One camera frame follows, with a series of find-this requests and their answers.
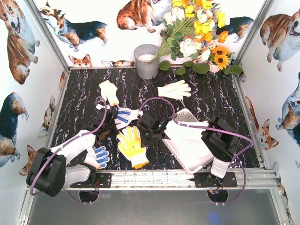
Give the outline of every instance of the glove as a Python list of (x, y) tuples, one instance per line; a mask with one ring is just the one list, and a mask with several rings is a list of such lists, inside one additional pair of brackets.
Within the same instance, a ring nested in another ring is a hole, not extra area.
[(131, 167), (139, 169), (148, 164), (146, 148), (141, 148), (141, 137), (137, 127), (126, 127), (122, 132), (117, 135), (120, 140), (118, 149), (126, 159), (131, 161)]
[(97, 170), (104, 169), (107, 167), (107, 162), (109, 162), (109, 152), (106, 151), (105, 146), (101, 146), (100, 148), (93, 149), (92, 147), (87, 148), (87, 155), (85, 157), (84, 162), (92, 165)]
[(174, 98), (178, 100), (183, 99), (183, 96), (190, 97), (191, 93), (189, 92), (191, 91), (191, 88), (188, 87), (188, 84), (184, 82), (184, 80), (181, 80), (176, 83), (170, 83), (164, 87), (157, 88), (158, 96)]
[(108, 80), (99, 84), (101, 88), (101, 96), (104, 98), (105, 101), (108, 100), (110, 106), (115, 106), (119, 104), (119, 100), (116, 96), (117, 94), (117, 87), (110, 83)]
[(117, 118), (114, 120), (117, 125), (117, 129), (120, 130), (127, 127), (131, 121), (137, 120), (138, 116), (141, 116), (142, 114), (143, 112), (139, 111), (138, 109), (131, 110), (128, 108), (119, 108)]

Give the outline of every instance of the white wall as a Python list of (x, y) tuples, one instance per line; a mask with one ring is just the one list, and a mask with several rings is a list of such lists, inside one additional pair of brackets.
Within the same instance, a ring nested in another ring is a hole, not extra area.
[[(276, 14), (293, 15), (299, 8), (298, 0), (277, 0), (266, 18)], [(300, 195), (295, 191), (300, 181), (300, 169), (295, 163), (296, 160), (300, 162), (300, 148), (285, 129), (277, 130), (276, 128), (276, 125), (280, 124), (278, 118), (282, 118), (284, 102), (298, 86), (300, 52), (283, 63), (281, 72), (277, 69), (277, 60), (272, 58), (271, 63), (267, 62), (268, 52), (269, 48), (262, 44), (262, 39), (257, 33), (242, 60), (247, 75), (243, 88), (253, 104), (260, 126), (270, 119), (270, 135), (279, 141), (279, 145), (262, 151), (269, 169), (275, 162), (279, 163), (282, 184), (288, 196), (292, 218), (295, 224), (300, 224)]]
[(55, 100), (58, 99), (60, 75), (63, 71), (24, 2), (19, 0), (17, 3), (25, 14), (35, 39), (40, 40), (40, 46), (36, 47), (35, 51), (35, 56), (38, 56), (38, 63), (30, 64), (30, 75), (27, 77), (25, 84), (20, 85), (14, 80), (8, 67), (8, 30), (4, 22), (0, 20), (0, 110), (7, 95), (16, 92), (21, 96), (29, 115), (28, 121), (26, 117), (18, 116), (16, 148), (21, 154), (20, 159), (15, 158), (14, 162), (9, 160), (4, 166), (0, 167), (0, 223), (3, 225), (15, 225), (19, 219), (27, 187), (27, 176), (21, 176), (19, 172), (28, 161), (27, 145), (35, 150), (44, 146), (45, 137), (38, 138), (37, 134), (44, 122), (44, 114), (48, 108), (51, 95), (54, 95)]
[[(137, 30), (120, 30), (116, 23), (116, 18), (119, 10), (121, 10), (129, 0), (115, 0), (115, 1), (94, 1), (86, 0), (84, 4), (74, 4), (71, 0), (49, 0), (49, 5), (52, 9), (62, 9), (65, 14), (65, 18), (73, 23), (83, 23), (90, 21), (100, 21), (108, 24), (108, 42), (106, 46), (101, 46), (99, 38), (87, 41), (84, 44), (79, 45), (79, 51), (74, 52), (74, 48), (69, 48), (69, 44), (66, 44), (59, 40), (53, 30), (50, 28), (50, 32), (54, 36), (54, 39), (65, 56), (69, 66), (73, 66), (73, 63), (69, 59), (69, 55), (78, 59), (82, 59), (86, 54), (91, 57), (91, 62), (94, 67), (104, 66), (101, 60), (128, 60), (134, 61), (133, 51), (142, 44), (153, 44), (160, 46), (162, 38), (160, 37), (160, 31), (165, 27), (163, 24), (155, 27), (155, 33), (149, 33), (145, 27), (138, 28)], [(242, 17), (248, 16), (255, 19), (260, 8), (263, 5), (264, 0), (219, 0), (222, 3), (222, 9), (230, 17)], [(39, 8), (42, 8), (46, 4), (46, 0), (36, 0), (36, 4)], [(231, 52), (235, 52), (236, 55), (239, 52), (245, 37), (237, 44), (233, 41), (235, 35), (229, 36), (225, 43), (218, 45), (225, 45)], [(168, 59), (171, 63), (170, 56), (162, 57), (161, 60)], [(176, 63), (180, 64), (187, 61), (187, 58), (177, 59)]]

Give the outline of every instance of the plastic basket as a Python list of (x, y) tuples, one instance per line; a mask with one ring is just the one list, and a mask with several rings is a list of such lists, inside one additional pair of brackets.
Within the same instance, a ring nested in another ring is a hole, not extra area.
[[(199, 122), (188, 109), (179, 111), (175, 119), (181, 122)], [(213, 155), (204, 142), (182, 139), (163, 139), (163, 142), (187, 174), (199, 171), (213, 160)]]

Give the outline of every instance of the gray panel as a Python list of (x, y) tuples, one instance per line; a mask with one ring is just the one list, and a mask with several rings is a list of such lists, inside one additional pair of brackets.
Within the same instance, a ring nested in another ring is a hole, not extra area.
[[(240, 190), (229, 190), (233, 199)], [(71, 191), (78, 196), (78, 191)], [(101, 191), (92, 206), (61, 192), (37, 196), (31, 225), (277, 225), (269, 190), (245, 190), (229, 205), (216, 206), (206, 191)]]

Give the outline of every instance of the sunflower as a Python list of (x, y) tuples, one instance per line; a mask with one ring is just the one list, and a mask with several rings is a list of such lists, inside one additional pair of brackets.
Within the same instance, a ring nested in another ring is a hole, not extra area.
[(216, 46), (212, 53), (214, 55), (227, 55), (229, 52), (228, 49), (223, 46)]
[(226, 65), (229, 64), (229, 59), (226, 55), (215, 55), (214, 62), (220, 67), (220, 69), (226, 68)]

